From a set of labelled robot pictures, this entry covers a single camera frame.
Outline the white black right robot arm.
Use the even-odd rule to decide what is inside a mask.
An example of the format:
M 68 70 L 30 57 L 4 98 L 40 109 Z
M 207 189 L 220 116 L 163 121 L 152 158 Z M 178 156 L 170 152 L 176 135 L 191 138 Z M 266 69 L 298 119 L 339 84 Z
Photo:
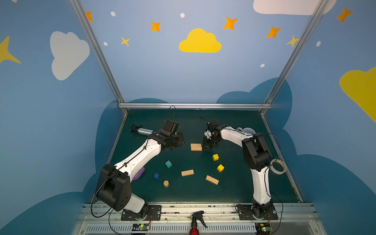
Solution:
M 252 216 L 256 219 L 277 219 L 269 189 L 271 152 L 263 135 L 251 134 L 228 125 L 218 125 L 215 121 L 208 122 L 204 132 L 203 149 L 212 149 L 222 140 L 232 142 L 243 149 L 244 160 L 251 170 L 253 180 Z

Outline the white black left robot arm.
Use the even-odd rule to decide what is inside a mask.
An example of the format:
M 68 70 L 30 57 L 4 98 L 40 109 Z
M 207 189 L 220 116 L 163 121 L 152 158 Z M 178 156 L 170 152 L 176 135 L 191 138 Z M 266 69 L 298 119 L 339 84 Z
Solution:
M 95 196 L 119 212 L 123 209 L 139 213 L 146 201 L 131 191 L 136 174 L 164 149 L 175 149 L 184 144 L 183 133 L 164 136 L 152 132 L 146 141 L 130 156 L 115 165 L 106 164 L 100 171 Z

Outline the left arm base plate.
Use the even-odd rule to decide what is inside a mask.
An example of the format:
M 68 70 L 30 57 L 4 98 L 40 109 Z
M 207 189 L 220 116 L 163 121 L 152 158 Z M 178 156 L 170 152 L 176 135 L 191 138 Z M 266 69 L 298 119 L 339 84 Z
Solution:
M 121 221 L 159 221 L 161 205 L 145 205 L 138 213 L 123 209 Z

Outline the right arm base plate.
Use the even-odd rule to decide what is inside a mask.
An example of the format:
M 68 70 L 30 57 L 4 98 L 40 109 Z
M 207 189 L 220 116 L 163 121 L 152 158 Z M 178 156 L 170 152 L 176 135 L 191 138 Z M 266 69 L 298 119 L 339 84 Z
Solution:
M 278 220 L 277 211 L 270 203 L 264 205 L 237 204 L 235 210 L 240 220 Z

